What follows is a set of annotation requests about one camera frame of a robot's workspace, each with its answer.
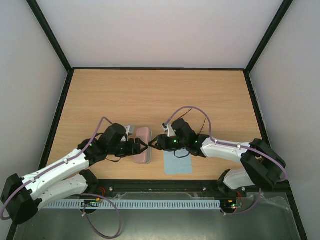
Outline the pink glasses case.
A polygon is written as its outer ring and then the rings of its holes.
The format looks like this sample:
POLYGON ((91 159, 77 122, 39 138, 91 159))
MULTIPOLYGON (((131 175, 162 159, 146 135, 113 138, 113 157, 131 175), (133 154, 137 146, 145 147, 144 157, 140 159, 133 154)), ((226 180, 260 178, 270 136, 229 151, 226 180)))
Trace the pink glasses case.
POLYGON ((135 164, 148 164, 151 162, 152 150, 149 148, 149 142, 152 140, 152 131, 148 127, 140 127, 136 130, 138 138, 138 154, 133 156, 135 164))

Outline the light blue cleaning cloth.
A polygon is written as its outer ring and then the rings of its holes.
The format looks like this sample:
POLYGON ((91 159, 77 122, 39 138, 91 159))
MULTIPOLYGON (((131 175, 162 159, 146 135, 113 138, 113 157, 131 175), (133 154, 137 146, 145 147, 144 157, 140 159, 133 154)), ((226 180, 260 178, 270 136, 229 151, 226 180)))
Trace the light blue cleaning cloth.
POLYGON ((164 151, 164 173, 166 175, 184 175, 192 174, 192 157, 190 153, 185 150, 164 151))

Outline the black aviator sunglasses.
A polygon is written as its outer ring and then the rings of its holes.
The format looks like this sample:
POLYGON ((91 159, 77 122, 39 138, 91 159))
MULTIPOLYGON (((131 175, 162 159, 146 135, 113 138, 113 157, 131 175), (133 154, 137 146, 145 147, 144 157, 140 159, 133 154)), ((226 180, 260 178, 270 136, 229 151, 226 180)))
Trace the black aviator sunglasses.
MULTIPOLYGON (((193 109, 192 108, 190 108, 186 113, 184 113, 183 115, 181 115, 177 120, 179 120, 179 119, 182 119, 184 116, 186 116, 190 111, 192 111, 193 109)), ((205 124, 206 124, 206 118, 204 118, 204 121, 203 121, 203 124, 202 124, 202 127, 201 127, 201 129, 198 131, 198 132, 196 132, 196 135, 200 135, 201 133, 202 133, 202 130, 203 130, 203 128, 204 128, 204 126, 205 126, 205 124)))

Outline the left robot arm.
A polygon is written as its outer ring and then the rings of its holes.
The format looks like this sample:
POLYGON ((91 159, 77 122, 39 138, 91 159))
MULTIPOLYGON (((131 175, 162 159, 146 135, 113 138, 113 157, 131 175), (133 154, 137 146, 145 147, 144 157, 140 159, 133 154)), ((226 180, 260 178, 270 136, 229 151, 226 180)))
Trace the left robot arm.
POLYGON ((57 162, 36 172, 7 178, 0 200, 0 218, 16 225, 27 222, 46 205, 73 195, 93 194, 98 179, 89 167, 113 155, 119 159, 144 153, 148 137, 129 138, 129 127, 114 123, 95 132, 57 162))

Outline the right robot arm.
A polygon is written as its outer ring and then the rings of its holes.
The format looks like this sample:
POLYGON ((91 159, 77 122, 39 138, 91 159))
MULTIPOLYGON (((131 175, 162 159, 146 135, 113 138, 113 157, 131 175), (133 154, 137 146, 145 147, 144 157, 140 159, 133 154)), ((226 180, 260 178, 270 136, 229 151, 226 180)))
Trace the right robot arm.
POLYGON ((224 196, 250 186, 272 191, 286 179, 285 161, 262 139, 243 143, 214 139, 196 133, 182 118, 162 126, 165 133, 148 143, 151 148, 173 153, 186 150, 195 157, 219 158, 242 165, 239 169, 225 170, 216 181, 217 191, 224 196))

